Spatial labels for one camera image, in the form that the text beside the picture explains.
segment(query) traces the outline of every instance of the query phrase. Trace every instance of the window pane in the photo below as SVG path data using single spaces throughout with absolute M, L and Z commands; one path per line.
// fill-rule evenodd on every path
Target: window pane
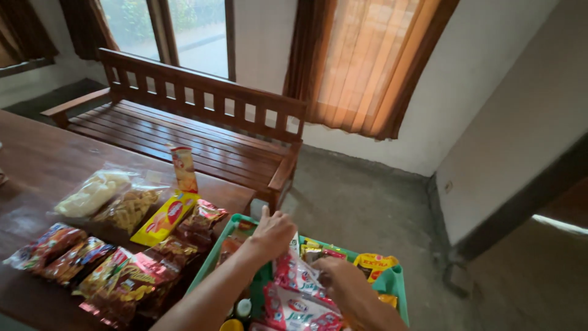
M 180 65 L 229 77 L 224 0 L 169 0 Z
M 108 27 L 122 52 L 159 61 L 145 0 L 101 0 Z

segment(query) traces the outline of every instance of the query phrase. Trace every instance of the green basket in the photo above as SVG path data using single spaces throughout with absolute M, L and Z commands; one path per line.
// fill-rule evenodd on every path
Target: green basket
M 237 225 L 239 224 L 239 222 L 241 220 L 246 220 L 252 223 L 257 224 L 257 221 L 254 221 L 253 219 L 251 219 L 250 217 L 241 215 L 241 214 L 234 214 L 230 220 L 229 223 L 226 225 L 225 229 L 223 230 L 223 232 L 220 234 L 216 244 L 212 247 L 211 252 L 208 254 L 208 257 L 206 258 L 206 260 L 204 261 L 204 264 L 202 265 L 200 271 L 198 271 L 198 274 L 196 275 L 196 277 L 194 278 L 194 280 L 192 281 L 192 284 L 190 285 L 190 288 L 188 289 L 188 291 L 186 292 L 186 295 L 188 293 L 190 293 L 198 284 L 200 284 L 200 282 L 206 277 L 208 276 L 209 273 L 211 273 L 216 266 L 216 262 L 218 261 L 219 258 L 219 253 L 221 250 L 221 244 L 224 241 L 224 239 L 226 239 L 228 236 L 230 236 L 234 229 L 237 228 Z M 254 229 L 251 229 L 249 231 L 249 233 L 247 234 L 252 234 L 254 231 Z M 307 237 L 304 236 L 300 236 L 299 240 L 300 243 L 303 243 L 305 241 L 305 239 L 309 239 Z M 313 241 L 316 241 L 319 244 L 322 244 L 324 246 L 330 246 L 327 243 L 323 243 L 321 241 L 312 239 Z M 340 249 L 342 252 L 347 254 L 347 260 L 350 262 L 355 261 L 355 258 L 359 255 L 353 251 L 350 250 L 346 250 L 346 249 L 341 249 L 339 247 L 334 247 L 335 249 Z M 398 264 L 394 267 L 392 267 L 391 269 L 389 269 L 391 273 L 393 273 L 393 277 L 391 277 L 391 282 L 389 282 L 388 284 L 384 284 L 383 282 L 378 282 L 375 281 L 374 284 L 372 285 L 372 288 L 375 290 L 378 290 L 378 292 L 380 293 L 386 293 L 386 294 L 392 294 L 395 295 L 396 297 L 398 297 L 398 312 L 400 313 L 400 316 L 402 317 L 402 320 L 404 320 L 404 322 L 406 323 L 406 325 L 409 325 L 409 321 L 408 321 L 408 310 L 406 307 L 406 293 L 405 293 L 405 288 L 404 288 L 404 277 L 403 277 L 403 273 L 402 273 L 402 267 Z M 257 318 L 257 317 L 261 317 L 262 315 L 262 307 L 263 307 L 263 302 L 264 302 L 264 297 L 263 297 L 263 287 L 273 279 L 272 277 L 272 264 L 268 263 L 266 265 L 264 265 L 261 269 L 259 269 L 259 271 L 255 274 L 255 277 L 253 278 L 253 281 L 251 282 L 251 285 L 249 286 L 249 290 L 251 292 L 251 304 L 252 304 L 252 311 L 251 311 L 251 316 L 253 318 Z

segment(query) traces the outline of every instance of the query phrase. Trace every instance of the concrete floor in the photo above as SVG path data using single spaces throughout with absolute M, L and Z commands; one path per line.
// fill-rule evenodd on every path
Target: concrete floor
M 44 120 L 39 112 L 100 88 L 86 80 L 7 110 Z M 472 262 L 471 298 L 448 290 L 441 258 L 446 237 L 436 230 L 427 180 L 304 146 L 282 210 L 300 234 L 356 252 L 396 256 L 405 271 L 412 330 L 588 329 L 588 256 L 582 254 L 588 240 L 545 224 L 528 221 Z M 260 205 L 253 202 L 254 217 Z

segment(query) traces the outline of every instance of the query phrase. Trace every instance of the wooden table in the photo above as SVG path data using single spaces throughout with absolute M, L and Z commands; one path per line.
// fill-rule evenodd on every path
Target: wooden table
M 0 168 L 9 177 L 8 182 L 0 186 L 2 260 L 42 235 L 55 222 L 46 212 L 94 171 L 101 169 L 104 162 L 173 174 L 169 163 L 2 110 L 0 142 L 4 145 L 0 149 Z M 255 193 L 204 174 L 197 173 L 196 178 L 202 198 L 230 213 L 246 211 Z M 110 241 L 134 251 L 142 250 L 128 241 L 120 243 L 118 240 Z M 80 309 L 80 302 L 80 298 L 72 297 L 57 284 L 6 265 L 0 266 L 0 313 L 24 324 L 41 330 L 108 329 Z

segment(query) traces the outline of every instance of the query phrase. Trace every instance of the clear plastic bag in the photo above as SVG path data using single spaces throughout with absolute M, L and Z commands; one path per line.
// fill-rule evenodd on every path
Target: clear plastic bag
M 54 208 L 56 214 L 65 217 L 89 217 L 108 200 L 131 184 L 140 173 L 112 163 L 93 173 L 82 185 L 61 200 Z
M 123 191 L 116 200 L 94 216 L 92 221 L 111 223 L 131 235 L 141 224 L 149 208 L 157 203 L 162 193 L 167 189 L 169 189 L 169 185 L 136 178 L 126 191 Z

